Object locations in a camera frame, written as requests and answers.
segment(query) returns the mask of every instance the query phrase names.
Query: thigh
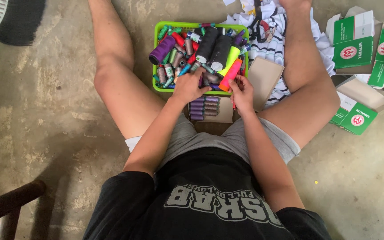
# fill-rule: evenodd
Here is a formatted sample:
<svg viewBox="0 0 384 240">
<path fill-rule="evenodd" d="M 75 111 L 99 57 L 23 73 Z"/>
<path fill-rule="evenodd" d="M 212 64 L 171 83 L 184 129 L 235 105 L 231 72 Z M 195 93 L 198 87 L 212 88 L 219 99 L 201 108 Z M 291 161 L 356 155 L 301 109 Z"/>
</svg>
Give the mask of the thigh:
<svg viewBox="0 0 384 240">
<path fill-rule="evenodd" d="M 164 106 L 162 99 L 116 60 L 98 68 L 94 85 L 126 139 L 143 135 Z"/>
<path fill-rule="evenodd" d="M 260 118 L 260 123 L 285 164 L 287 164 L 293 157 L 298 156 L 300 147 L 288 134 L 266 119 Z M 231 151 L 250 164 L 242 118 L 228 128 L 221 137 L 230 145 Z"/>
<path fill-rule="evenodd" d="M 282 129 L 303 148 L 334 116 L 339 98 L 331 81 L 303 86 L 257 116 Z"/>
</svg>

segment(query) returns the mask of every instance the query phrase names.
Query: concrete floor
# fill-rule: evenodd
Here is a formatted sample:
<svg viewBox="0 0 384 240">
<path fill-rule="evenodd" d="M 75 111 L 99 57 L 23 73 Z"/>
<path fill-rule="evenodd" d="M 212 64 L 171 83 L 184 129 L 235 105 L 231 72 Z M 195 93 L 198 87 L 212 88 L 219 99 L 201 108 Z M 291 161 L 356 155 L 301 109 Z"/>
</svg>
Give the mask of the concrete floor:
<svg viewBox="0 0 384 240">
<path fill-rule="evenodd" d="M 221 0 L 115 5 L 135 43 L 135 72 L 149 87 L 158 21 L 222 22 L 241 10 Z M 355 5 L 384 21 L 384 1 L 376 0 L 314 0 L 315 19 L 325 30 L 329 17 Z M 87 1 L 49 0 L 33 46 L 0 44 L 0 194 L 35 178 L 49 186 L 22 208 L 16 239 L 81 239 L 102 183 L 129 155 L 94 90 L 95 63 Z M 220 134 L 227 126 L 197 128 Z M 289 168 L 334 239 L 384 239 L 384 112 L 362 136 L 327 125 Z"/>
</svg>

